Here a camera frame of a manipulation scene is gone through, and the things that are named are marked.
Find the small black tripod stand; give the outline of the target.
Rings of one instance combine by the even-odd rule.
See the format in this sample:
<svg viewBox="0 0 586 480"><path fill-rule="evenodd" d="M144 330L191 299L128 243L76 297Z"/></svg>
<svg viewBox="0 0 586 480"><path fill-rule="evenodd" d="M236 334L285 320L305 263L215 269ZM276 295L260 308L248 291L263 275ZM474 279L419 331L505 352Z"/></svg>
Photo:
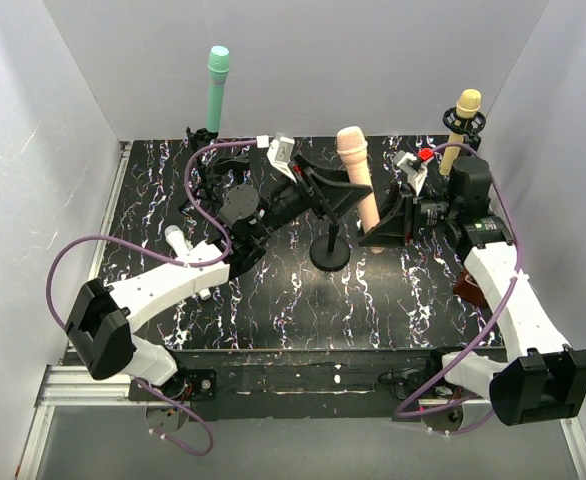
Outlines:
<svg viewBox="0 0 586 480"><path fill-rule="evenodd" d="M182 178L186 197L178 211L187 216L199 205L207 214L213 214L214 209L221 205L220 175L213 172L216 160L211 157L213 148L208 147L217 141L218 134L206 128L193 131L190 127L186 128L185 133L187 146L192 152Z"/></svg>

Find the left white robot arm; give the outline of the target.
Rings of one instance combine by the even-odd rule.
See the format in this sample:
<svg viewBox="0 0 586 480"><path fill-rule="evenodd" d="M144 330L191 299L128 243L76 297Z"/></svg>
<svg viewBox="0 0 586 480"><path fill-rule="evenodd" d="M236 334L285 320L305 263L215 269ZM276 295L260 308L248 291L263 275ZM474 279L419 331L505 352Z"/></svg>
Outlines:
<svg viewBox="0 0 586 480"><path fill-rule="evenodd" d="M346 171L302 156L287 169L267 197L246 183L233 187L214 218L222 228L218 236L189 247L179 228L166 229L176 258L133 278L111 284L95 278L80 288L65 332L93 379L127 374L158 387L172 382L176 360L167 348L137 336L144 324L251 270L270 237L297 217L311 211L338 222L373 192L351 182Z"/></svg>

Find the black round-base mic stand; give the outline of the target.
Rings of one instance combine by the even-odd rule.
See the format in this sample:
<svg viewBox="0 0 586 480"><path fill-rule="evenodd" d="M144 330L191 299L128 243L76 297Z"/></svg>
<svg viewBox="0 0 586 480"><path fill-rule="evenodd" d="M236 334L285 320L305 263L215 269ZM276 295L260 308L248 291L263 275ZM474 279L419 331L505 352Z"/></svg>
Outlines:
<svg viewBox="0 0 586 480"><path fill-rule="evenodd" d="M339 235L339 230L339 221L331 220L328 232L315 238L310 245L310 260L323 272L337 272L349 263L351 248Z"/></svg>

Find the black tripod shock-mount stand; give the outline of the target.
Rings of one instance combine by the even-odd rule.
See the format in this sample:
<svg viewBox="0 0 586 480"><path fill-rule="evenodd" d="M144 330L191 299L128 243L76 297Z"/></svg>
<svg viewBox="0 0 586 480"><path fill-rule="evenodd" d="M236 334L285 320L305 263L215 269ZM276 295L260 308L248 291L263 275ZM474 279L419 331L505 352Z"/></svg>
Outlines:
<svg viewBox="0 0 586 480"><path fill-rule="evenodd" d="M451 107L444 112L442 121L450 132L449 142L464 143L473 150L480 147L480 134L486 126L486 117L480 111L471 111L467 115Z"/></svg>

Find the yellow microphone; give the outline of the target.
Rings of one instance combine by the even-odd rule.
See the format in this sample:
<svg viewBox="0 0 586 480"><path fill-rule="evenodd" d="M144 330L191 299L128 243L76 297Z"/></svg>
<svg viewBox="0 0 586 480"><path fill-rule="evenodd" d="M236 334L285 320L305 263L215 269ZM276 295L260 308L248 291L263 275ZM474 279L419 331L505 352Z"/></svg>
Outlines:
<svg viewBox="0 0 586 480"><path fill-rule="evenodd" d="M485 125L485 117L480 112L482 94L476 89L465 89L455 107L443 116L444 125L451 131L448 143L464 143L477 150L480 143L479 132Z"/></svg>

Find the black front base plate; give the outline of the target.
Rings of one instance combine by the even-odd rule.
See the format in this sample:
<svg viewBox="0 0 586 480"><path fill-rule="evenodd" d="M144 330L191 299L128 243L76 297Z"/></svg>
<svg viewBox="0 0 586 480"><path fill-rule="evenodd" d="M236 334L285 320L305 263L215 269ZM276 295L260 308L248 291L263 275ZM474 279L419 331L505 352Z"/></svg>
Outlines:
<svg viewBox="0 0 586 480"><path fill-rule="evenodd" d="M183 350L159 390L208 421L389 418L425 382L429 353L400 350Z"/></svg>

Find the white microphone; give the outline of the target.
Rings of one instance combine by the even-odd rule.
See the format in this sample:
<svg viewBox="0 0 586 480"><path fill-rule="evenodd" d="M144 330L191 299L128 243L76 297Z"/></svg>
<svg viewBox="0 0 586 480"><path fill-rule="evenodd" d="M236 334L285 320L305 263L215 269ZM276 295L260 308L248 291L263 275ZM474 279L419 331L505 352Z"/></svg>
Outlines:
<svg viewBox="0 0 586 480"><path fill-rule="evenodd" d="M174 251L176 258L182 260L186 257L193 246L185 237L184 232L176 225L169 225L164 231L165 240Z"/></svg>

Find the green microphone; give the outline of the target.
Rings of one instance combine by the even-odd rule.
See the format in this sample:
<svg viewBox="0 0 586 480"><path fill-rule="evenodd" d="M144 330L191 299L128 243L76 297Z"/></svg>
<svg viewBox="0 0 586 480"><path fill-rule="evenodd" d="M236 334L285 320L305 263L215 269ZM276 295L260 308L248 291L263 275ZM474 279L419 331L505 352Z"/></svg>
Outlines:
<svg viewBox="0 0 586 480"><path fill-rule="evenodd" d="M225 84L230 71L230 51L222 45L210 49L207 69L209 86L205 128L212 133L220 129Z"/></svg>

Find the pink microphone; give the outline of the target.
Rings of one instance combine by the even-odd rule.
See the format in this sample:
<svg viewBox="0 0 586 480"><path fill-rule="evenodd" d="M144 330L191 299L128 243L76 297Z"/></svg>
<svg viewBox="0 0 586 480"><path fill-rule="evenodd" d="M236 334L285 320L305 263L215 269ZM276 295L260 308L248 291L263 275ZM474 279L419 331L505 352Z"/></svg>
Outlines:
<svg viewBox="0 0 586 480"><path fill-rule="evenodd" d="M336 135L337 154L348 172L353 184L373 188L368 166L368 143L358 126L345 127ZM362 230L367 234L379 222L379 211L374 193L370 193L358 205Z"/></svg>

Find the black rear mic stand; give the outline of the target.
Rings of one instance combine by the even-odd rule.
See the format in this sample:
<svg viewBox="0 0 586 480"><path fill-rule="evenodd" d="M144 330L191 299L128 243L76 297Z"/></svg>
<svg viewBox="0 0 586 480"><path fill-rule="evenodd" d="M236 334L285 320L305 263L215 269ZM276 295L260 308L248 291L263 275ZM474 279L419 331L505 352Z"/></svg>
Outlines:
<svg viewBox="0 0 586 480"><path fill-rule="evenodd" d="M212 187L225 184L228 174L232 175L235 184L245 182L245 174L250 170L250 159L247 154L238 154L227 158L213 158L206 167L208 183Z"/></svg>

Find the brown box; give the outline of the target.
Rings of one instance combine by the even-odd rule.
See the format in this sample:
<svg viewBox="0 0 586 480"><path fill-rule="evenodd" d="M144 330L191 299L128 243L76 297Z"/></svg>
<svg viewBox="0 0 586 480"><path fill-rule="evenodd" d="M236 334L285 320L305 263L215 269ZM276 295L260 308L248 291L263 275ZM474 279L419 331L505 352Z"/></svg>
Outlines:
<svg viewBox="0 0 586 480"><path fill-rule="evenodd" d="M453 288L453 293L474 306L481 308L488 306L482 290L467 269L463 269L460 273Z"/></svg>

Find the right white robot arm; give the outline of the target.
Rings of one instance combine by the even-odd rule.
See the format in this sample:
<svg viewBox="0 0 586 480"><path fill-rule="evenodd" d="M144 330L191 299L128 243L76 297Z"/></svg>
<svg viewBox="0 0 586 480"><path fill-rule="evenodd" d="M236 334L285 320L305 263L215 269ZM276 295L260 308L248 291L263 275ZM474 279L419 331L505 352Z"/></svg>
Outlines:
<svg viewBox="0 0 586 480"><path fill-rule="evenodd" d="M454 292L491 310L487 326L499 329L507 359L476 353L476 341L436 348L426 363L426 383L402 403L447 384L488 400L507 426L576 417L586 397L586 349L573 348L557 330L523 272L514 234L490 207L488 163L458 157L445 196L428 197L421 190L433 158L430 149L396 155L407 180L391 188L380 222L360 243L404 247L419 229L442 227L464 265Z"/></svg>

